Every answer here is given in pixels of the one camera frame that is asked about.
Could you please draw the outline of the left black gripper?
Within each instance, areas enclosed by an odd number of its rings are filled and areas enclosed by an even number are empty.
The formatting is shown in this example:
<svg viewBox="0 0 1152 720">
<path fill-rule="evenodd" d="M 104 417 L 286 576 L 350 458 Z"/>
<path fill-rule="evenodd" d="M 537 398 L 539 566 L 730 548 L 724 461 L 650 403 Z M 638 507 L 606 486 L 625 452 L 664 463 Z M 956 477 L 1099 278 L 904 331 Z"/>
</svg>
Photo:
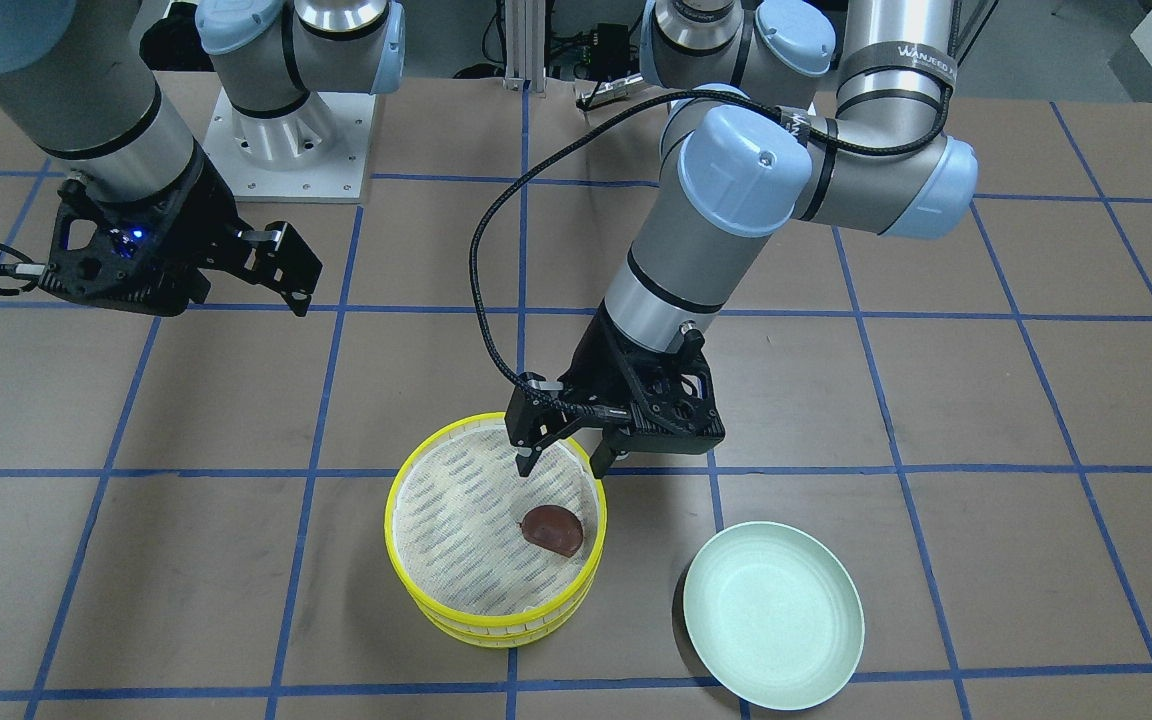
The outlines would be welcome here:
<svg viewBox="0 0 1152 720">
<path fill-rule="evenodd" d="M 631 427 L 631 409 L 644 404 L 649 376 L 654 372 L 657 354 L 627 338 L 600 304 L 558 381 L 535 372 L 511 379 L 515 389 L 506 430 L 509 445 L 518 450 L 520 477 L 530 477 L 543 448 L 563 432 Z M 626 455 L 627 450 L 602 439 L 589 458 L 591 473 L 602 479 Z"/>
</svg>

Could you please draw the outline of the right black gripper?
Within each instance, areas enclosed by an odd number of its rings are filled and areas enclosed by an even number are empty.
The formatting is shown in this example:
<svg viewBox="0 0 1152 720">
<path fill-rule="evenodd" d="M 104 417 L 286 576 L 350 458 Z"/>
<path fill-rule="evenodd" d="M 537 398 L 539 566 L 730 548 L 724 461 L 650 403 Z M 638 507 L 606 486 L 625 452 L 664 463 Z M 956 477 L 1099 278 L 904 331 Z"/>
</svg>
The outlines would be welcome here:
<svg viewBox="0 0 1152 720">
<path fill-rule="evenodd" d="M 180 179 L 175 300 L 206 300 L 210 281 L 204 272 L 215 270 L 279 293 L 293 314 L 306 316 L 323 263 L 300 232 L 288 222 L 262 229 L 244 222 L 227 182 L 198 143 Z"/>
</svg>

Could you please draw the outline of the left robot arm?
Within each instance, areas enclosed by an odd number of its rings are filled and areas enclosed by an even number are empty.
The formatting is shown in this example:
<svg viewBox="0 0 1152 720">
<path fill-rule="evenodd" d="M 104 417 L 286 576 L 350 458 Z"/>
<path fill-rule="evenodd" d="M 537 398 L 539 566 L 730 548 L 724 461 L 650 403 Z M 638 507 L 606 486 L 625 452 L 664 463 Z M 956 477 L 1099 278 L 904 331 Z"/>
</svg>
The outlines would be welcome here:
<svg viewBox="0 0 1152 720">
<path fill-rule="evenodd" d="M 521 477 L 599 429 L 602 477 L 635 452 L 702 455 L 723 439 L 702 348 L 786 223 L 937 240 L 977 188 L 948 136 L 957 1 L 850 1 L 844 33 L 805 1 L 649 1 L 641 73 L 662 88 L 659 194 L 556 381 L 515 378 Z"/>
</svg>

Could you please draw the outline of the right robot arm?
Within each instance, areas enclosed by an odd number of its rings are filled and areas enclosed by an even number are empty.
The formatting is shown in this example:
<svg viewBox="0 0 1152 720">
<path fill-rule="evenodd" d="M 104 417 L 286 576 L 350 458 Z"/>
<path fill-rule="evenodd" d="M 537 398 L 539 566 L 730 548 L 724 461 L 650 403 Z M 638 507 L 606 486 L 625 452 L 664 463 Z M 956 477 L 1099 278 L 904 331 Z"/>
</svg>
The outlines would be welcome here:
<svg viewBox="0 0 1152 720">
<path fill-rule="evenodd" d="M 124 313 L 177 316 L 223 272 L 306 314 L 323 263 L 291 223 L 255 228 L 129 38 L 132 1 L 0 1 L 0 109 L 69 176 L 50 255 L 12 250 L 0 297 L 41 290 Z M 266 167 L 329 146 L 321 92 L 392 94 L 404 69 L 397 1 L 200 1 L 202 53 Z"/>
</svg>

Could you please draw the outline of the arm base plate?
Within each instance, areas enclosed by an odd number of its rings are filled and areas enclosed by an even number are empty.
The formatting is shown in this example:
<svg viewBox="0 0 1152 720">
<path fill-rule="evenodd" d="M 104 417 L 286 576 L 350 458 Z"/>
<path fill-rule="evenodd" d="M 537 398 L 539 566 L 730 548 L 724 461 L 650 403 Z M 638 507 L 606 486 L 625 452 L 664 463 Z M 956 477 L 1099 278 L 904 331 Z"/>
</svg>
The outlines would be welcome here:
<svg viewBox="0 0 1152 720">
<path fill-rule="evenodd" d="M 247 118 L 220 92 L 204 150 L 241 202 L 361 200 L 376 97 L 310 94 L 285 118 Z"/>
</svg>

